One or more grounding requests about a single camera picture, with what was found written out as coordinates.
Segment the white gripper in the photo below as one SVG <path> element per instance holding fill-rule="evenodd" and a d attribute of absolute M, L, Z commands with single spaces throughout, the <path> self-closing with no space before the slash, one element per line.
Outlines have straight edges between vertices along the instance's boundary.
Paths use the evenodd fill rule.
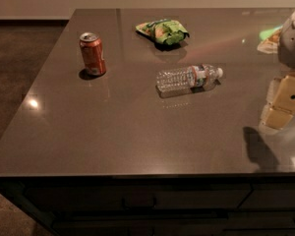
<path fill-rule="evenodd" d="M 295 69 L 295 11 L 282 26 L 278 58 L 280 63 Z M 269 130 L 282 130 L 294 115 L 295 70 L 270 82 L 260 126 Z"/>

